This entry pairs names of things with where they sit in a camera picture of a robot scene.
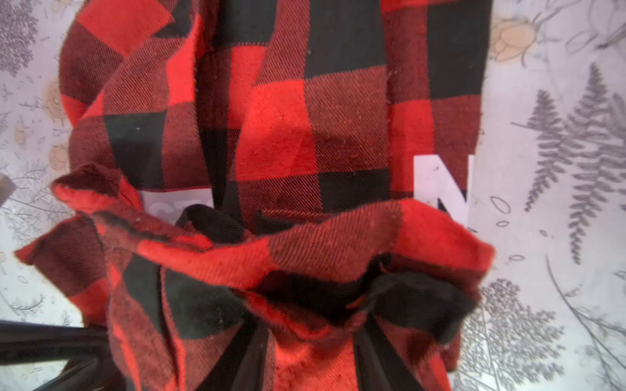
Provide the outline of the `red black plaid shirt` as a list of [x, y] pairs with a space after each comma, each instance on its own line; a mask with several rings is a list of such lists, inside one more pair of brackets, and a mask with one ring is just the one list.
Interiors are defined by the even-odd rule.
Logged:
[[359, 390], [373, 317], [447, 390], [494, 250], [417, 201], [466, 189], [489, 1], [87, 1], [60, 56], [74, 216], [19, 249], [133, 390], [197, 390], [243, 323], [262, 390]]

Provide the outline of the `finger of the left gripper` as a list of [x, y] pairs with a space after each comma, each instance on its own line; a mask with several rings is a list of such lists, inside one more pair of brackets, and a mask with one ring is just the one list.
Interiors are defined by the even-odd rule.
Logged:
[[35, 391], [124, 390], [125, 379], [111, 358], [72, 362]]
[[1, 322], [2, 364], [83, 360], [109, 355], [106, 328]]

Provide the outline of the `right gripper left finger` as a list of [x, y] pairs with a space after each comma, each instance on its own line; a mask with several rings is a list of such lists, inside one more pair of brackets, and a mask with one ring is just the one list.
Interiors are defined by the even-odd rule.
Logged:
[[197, 390], [262, 390], [267, 341], [267, 328], [247, 319]]

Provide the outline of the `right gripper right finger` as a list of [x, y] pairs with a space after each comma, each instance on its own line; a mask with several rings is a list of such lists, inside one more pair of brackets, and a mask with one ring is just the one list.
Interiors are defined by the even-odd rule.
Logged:
[[354, 338], [355, 373], [361, 391], [424, 391], [373, 317]]

